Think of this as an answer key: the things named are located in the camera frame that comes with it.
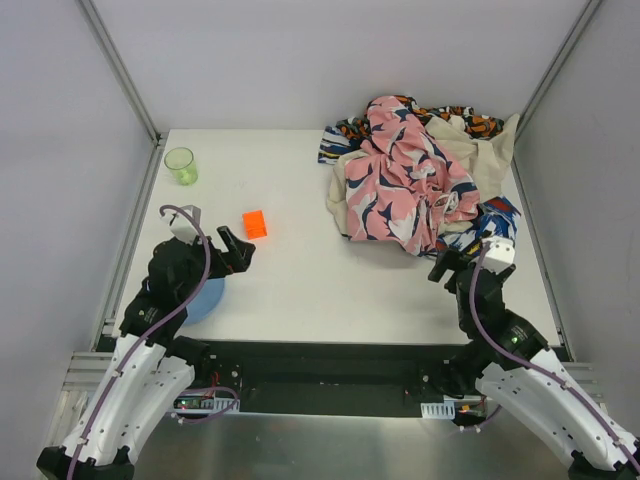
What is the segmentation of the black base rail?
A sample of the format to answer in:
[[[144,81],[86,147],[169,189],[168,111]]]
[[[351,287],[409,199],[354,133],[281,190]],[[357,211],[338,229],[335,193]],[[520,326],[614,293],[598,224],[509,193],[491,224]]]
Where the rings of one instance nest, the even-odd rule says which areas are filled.
[[[462,345],[322,344],[178,340],[196,361],[195,388],[243,413],[416,417],[423,403],[470,398],[449,378],[448,363],[466,373],[478,360]]]

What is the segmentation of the green plastic cup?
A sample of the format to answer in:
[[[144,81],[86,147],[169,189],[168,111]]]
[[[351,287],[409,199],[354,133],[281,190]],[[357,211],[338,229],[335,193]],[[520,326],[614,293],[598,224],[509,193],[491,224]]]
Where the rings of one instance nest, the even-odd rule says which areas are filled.
[[[189,148],[169,150],[164,156],[164,165],[179,185],[190,186],[198,180],[195,156]]]

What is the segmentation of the blue plate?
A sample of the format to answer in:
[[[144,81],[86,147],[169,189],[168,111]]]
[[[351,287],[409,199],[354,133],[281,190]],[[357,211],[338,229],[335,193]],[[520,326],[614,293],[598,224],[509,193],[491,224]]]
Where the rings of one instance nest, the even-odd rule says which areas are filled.
[[[204,321],[217,307],[225,290],[225,279],[215,278],[206,281],[195,298],[187,305],[187,318],[183,327]]]

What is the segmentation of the orange cube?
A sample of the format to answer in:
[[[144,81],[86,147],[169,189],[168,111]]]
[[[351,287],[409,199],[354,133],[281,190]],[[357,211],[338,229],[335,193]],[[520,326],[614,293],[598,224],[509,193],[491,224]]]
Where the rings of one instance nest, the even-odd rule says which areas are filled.
[[[249,240],[263,238],[268,235],[266,221],[262,210],[245,212],[242,215],[246,236]]]

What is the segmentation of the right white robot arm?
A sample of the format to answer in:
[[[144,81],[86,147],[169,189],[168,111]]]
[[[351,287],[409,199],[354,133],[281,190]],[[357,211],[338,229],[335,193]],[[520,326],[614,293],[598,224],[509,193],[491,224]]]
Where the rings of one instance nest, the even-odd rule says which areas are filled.
[[[456,297],[469,342],[431,384],[450,397],[478,393],[496,402],[554,452],[572,479],[638,478],[638,437],[598,406],[528,320],[506,307],[502,289],[515,266],[499,251],[439,254],[429,279],[451,275],[445,288]]]

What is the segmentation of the orange black patterned cloth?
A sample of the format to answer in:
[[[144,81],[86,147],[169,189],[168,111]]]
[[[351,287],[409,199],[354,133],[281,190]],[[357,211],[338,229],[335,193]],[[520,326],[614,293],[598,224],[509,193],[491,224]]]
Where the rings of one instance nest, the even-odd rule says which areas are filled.
[[[505,121],[499,118],[477,114],[470,106],[420,107],[411,96],[395,95],[395,98],[410,113],[415,115],[423,126],[432,118],[440,118],[454,125],[462,121],[461,129],[471,138],[493,138],[504,129]],[[371,135],[367,116],[350,117],[338,121],[331,132],[343,135],[347,140],[363,140]]]

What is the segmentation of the blue white patterned cloth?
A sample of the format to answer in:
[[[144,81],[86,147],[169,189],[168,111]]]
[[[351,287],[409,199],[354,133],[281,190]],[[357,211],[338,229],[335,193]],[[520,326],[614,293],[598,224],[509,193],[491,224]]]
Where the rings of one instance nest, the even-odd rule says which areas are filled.
[[[365,139],[358,140],[360,148]],[[477,216],[467,222],[444,223],[440,228],[436,249],[425,256],[434,256],[447,247],[464,250],[485,232],[514,240],[519,219],[520,213],[517,208],[501,194],[485,202],[480,199]]]

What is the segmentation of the beige cloth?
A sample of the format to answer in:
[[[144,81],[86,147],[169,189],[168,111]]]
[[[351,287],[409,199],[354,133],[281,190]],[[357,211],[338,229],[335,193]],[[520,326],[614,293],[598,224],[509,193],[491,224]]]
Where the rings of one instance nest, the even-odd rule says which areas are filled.
[[[480,199],[485,202],[502,193],[501,184],[511,166],[519,114],[505,120],[504,129],[493,138],[471,138],[462,131],[462,121],[454,125],[440,118],[426,124],[426,132],[440,145],[454,154],[479,187]],[[349,141],[343,135],[325,129],[318,161],[333,167],[326,206],[336,221],[341,235],[347,234],[346,179],[344,168],[348,161],[367,155],[358,140]]]

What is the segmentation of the pink patterned cloth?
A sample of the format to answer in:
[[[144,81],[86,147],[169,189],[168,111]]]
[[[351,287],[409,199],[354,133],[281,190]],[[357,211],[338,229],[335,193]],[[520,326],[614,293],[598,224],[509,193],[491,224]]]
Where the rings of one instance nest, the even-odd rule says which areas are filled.
[[[396,242],[409,254],[425,256],[436,249],[444,223],[477,216],[480,192],[398,98],[373,100],[366,119],[366,155],[344,168],[347,236]]]

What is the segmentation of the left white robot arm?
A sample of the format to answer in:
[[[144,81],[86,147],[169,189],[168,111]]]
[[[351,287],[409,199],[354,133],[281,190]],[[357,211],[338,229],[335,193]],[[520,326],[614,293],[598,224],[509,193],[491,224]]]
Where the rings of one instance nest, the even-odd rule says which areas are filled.
[[[146,441],[174,401],[188,388],[215,389],[209,346],[177,332],[205,282],[247,271],[256,250],[226,226],[217,232],[224,250],[198,234],[154,248],[93,398],[62,444],[39,455],[37,467],[46,478],[132,478]]]

